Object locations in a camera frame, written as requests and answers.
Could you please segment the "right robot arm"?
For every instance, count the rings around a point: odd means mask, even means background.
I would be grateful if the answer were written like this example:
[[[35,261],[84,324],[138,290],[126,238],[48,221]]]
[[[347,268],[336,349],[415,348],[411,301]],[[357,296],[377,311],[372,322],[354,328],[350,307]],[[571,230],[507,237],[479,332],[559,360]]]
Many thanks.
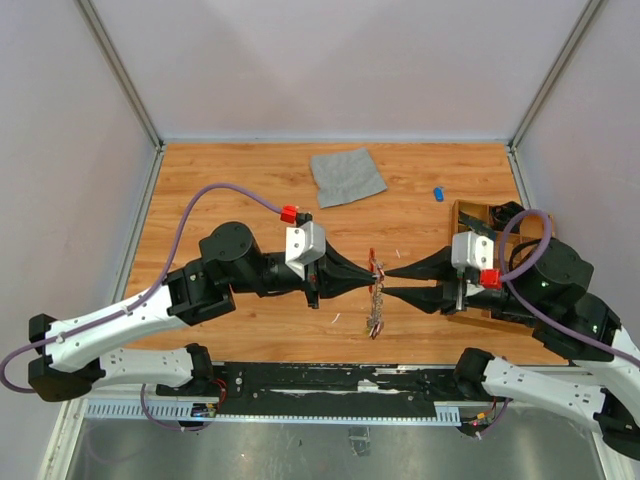
[[[478,348],[467,348],[453,373],[466,400],[497,397],[526,402],[578,422],[616,452],[639,457],[639,349],[618,315],[589,293],[594,267],[556,238],[511,249],[504,281],[492,270],[461,272],[454,246],[388,276],[433,280],[433,287],[386,287],[384,293],[425,313],[470,307],[525,324],[550,352],[585,369],[592,385],[530,373]]]

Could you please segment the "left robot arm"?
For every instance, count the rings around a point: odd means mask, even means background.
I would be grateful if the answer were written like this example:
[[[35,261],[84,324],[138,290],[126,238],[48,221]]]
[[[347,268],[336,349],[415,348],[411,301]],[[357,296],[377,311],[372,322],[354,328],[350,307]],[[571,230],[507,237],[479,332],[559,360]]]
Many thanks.
[[[28,365],[28,383],[35,393],[59,402],[96,388],[147,384],[205,396],[222,383],[206,347],[150,351],[129,343],[229,314],[237,294],[270,298],[300,291],[316,309],[322,299],[376,280],[340,255],[313,221],[287,228],[280,252],[262,252],[250,228],[236,221],[218,226],[199,250],[199,258],[134,297],[68,320],[32,317],[29,338],[38,356]]]

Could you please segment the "wooden compartment tray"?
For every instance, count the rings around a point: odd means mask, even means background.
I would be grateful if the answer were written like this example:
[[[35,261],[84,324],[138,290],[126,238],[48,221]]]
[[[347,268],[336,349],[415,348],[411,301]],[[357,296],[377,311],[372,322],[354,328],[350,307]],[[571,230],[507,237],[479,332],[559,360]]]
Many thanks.
[[[505,264],[513,259],[509,270],[514,270],[525,257],[535,249],[535,245],[525,243],[538,242],[544,235],[545,221],[531,215],[519,221],[507,235],[503,254],[500,254],[500,243],[507,223],[524,208],[517,202],[501,205],[474,203],[456,200],[451,212],[451,234],[473,231],[478,235],[491,238],[494,244],[493,268],[501,270],[500,261]],[[491,307],[489,309],[467,306],[465,310],[454,313],[448,320],[458,324],[494,330],[505,330],[522,334],[524,329],[534,325],[534,320],[509,313],[507,307]]]

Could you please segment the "blue key tag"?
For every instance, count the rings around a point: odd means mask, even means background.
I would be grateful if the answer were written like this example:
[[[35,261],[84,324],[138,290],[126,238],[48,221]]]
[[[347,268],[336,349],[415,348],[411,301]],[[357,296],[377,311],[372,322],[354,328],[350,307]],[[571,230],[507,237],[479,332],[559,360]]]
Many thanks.
[[[436,187],[433,190],[433,194],[434,194],[434,198],[437,202],[441,203],[445,200],[444,198],[444,191],[441,187]]]

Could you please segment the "grey cloth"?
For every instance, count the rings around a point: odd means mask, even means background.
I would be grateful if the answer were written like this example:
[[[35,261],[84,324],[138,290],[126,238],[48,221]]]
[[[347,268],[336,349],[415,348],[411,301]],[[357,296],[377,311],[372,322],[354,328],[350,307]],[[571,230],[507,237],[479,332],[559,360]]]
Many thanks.
[[[373,158],[364,147],[314,155],[310,167],[322,209],[350,204],[387,190]]]

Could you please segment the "black mounting rail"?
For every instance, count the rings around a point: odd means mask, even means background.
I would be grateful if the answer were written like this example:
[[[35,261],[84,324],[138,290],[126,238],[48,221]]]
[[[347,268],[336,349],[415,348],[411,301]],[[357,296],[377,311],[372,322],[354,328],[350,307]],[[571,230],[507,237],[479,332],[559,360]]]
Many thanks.
[[[225,362],[213,374],[180,387],[157,386],[159,396],[214,397],[226,389],[221,412],[247,416],[418,418],[447,401],[489,403],[478,387],[460,387],[449,367]]]

